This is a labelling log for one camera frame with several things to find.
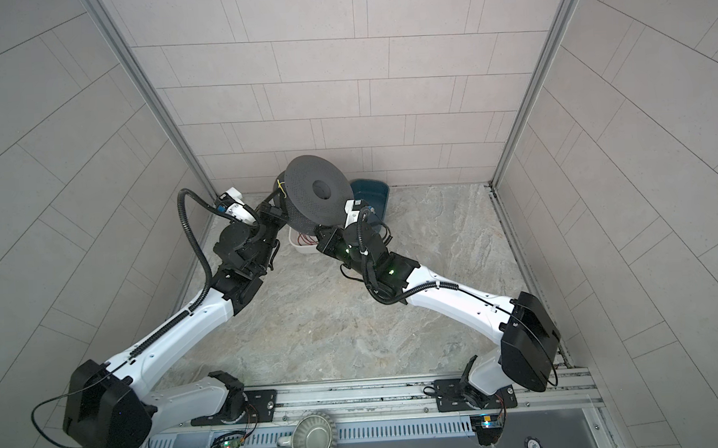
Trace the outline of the grey perforated cable spool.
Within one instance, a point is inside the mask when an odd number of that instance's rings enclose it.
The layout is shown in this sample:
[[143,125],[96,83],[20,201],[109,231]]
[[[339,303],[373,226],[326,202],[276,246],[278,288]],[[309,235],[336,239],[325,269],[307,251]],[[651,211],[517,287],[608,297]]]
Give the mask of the grey perforated cable spool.
[[345,205],[353,200],[351,184],[345,174],[328,160],[298,156],[278,175],[288,225],[301,234],[315,235],[318,227],[342,226]]

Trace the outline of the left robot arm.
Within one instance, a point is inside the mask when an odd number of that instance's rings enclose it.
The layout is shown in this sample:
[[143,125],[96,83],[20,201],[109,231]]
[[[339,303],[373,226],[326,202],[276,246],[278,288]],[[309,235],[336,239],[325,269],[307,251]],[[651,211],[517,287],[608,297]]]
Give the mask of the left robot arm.
[[[63,431],[74,442],[70,448],[140,448],[152,435],[181,423],[251,420],[243,383],[224,371],[161,392],[153,388],[192,347],[255,297],[288,220],[286,195],[276,188],[257,208],[244,203],[235,190],[213,204],[190,189],[177,196],[178,218],[205,282],[190,303],[145,338],[103,363],[88,360],[76,368],[62,396]],[[211,267],[190,225],[189,198],[228,222],[214,248],[222,260],[218,268]]]

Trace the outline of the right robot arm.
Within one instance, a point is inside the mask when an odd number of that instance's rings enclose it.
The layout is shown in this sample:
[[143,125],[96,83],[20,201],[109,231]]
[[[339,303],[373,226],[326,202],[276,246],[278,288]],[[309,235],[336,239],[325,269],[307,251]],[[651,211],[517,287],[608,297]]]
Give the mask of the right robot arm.
[[469,360],[450,399],[487,409],[503,405],[502,390],[514,384],[532,392],[558,384],[555,358],[562,336],[541,300],[528,292],[512,298],[481,292],[388,250],[369,213],[363,208],[350,212],[344,226],[318,227],[320,253],[356,271],[378,303],[432,310],[496,345]]

